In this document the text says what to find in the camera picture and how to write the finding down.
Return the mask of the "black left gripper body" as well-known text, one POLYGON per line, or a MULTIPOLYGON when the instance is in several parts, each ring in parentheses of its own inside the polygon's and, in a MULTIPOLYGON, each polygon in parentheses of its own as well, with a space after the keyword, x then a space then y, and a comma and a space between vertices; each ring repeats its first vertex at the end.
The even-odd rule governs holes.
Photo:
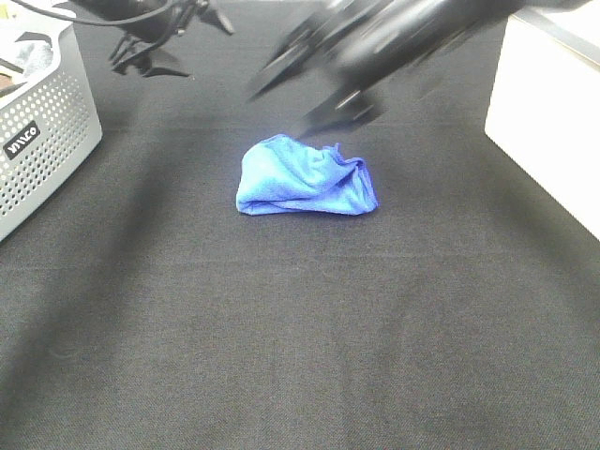
POLYGON ((110 19, 112 21, 132 20, 120 25, 124 35, 116 44, 110 56, 112 59, 122 51, 135 48, 143 52, 159 49, 172 36, 187 29, 191 20, 199 17, 200 1, 175 1, 163 12, 141 19, 145 13, 166 5, 165 1, 112 1, 110 19))

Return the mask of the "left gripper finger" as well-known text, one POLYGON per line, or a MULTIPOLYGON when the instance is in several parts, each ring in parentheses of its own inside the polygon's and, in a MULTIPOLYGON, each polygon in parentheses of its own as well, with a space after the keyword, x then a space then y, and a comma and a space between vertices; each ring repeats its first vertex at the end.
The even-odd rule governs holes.
POLYGON ((201 23, 216 27, 228 36, 234 34, 233 23, 220 9, 216 1, 202 0, 199 2, 199 20, 201 23))
POLYGON ((189 77, 190 73, 174 55, 162 49, 143 52, 141 49, 127 49, 112 59, 112 70, 126 74, 129 68, 135 68, 144 78, 156 76, 189 77))

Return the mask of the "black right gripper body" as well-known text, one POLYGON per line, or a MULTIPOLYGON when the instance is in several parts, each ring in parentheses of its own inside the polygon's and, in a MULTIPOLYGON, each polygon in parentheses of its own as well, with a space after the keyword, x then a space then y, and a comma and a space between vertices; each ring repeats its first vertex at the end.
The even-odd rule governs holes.
POLYGON ((329 71, 342 87, 365 90, 419 57, 422 3, 341 1, 322 5, 281 38, 267 62, 293 46, 321 51, 316 68, 329 71))

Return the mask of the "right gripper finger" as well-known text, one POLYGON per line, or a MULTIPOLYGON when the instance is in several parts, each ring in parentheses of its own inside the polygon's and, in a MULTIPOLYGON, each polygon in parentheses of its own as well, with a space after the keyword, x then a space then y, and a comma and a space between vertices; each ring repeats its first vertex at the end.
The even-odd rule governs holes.
POLYGON ((380 101, 369 90, 342 87, 305 114, 292 135, 305 139, 334 130, 354 130, 380 115, 380 101))
POLYGON ((314 69, 321 62, 322 55, 317 49, 300 46, 276 54, 249 81, 248 100, 255 101, 283 83, 314 69))

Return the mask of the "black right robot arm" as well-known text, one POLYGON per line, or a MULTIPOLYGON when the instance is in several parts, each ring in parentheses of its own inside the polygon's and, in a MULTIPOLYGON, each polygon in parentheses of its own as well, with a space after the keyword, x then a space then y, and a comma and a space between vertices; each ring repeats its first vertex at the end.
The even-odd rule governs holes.
POLYGON ((378 118, 374 90, 400 69, 418 66, 445 49, 523 9, 566 12, 581 1, 324 1, 277 43, 250 79, 260 98, 312 68, 327 71, 335 91, 309 111, 296 137, 360 128, 378 118))

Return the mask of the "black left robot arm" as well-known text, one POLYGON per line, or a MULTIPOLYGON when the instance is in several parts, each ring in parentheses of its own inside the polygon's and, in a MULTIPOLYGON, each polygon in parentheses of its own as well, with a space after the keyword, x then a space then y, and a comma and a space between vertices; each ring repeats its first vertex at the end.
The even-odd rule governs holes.
POLYGON ((112 71, 124 75, 135 68, 144 78, 186 77, 176 57, 163 50, 173 37, 186 33, 197 19, 234 34, 232 22, 214 1, 78 1, 79 7, 123 31, 109 56, 112 71))

